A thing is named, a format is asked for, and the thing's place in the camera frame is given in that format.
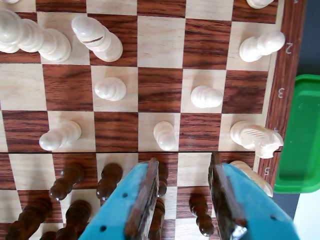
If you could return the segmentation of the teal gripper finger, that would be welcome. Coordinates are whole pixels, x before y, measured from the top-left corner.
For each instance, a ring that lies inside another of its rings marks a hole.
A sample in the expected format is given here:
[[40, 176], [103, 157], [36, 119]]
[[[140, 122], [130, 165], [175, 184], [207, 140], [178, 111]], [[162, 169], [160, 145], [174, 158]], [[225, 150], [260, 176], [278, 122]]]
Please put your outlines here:
[[222, 240], [297, 240], [293, 220], [273, 201], [268, 182], [245, 162], [211, 154], [208, 184]]
[[159, 191], [159, 161], [136, 164], [79, 237], [81, 240], [147, 240]]

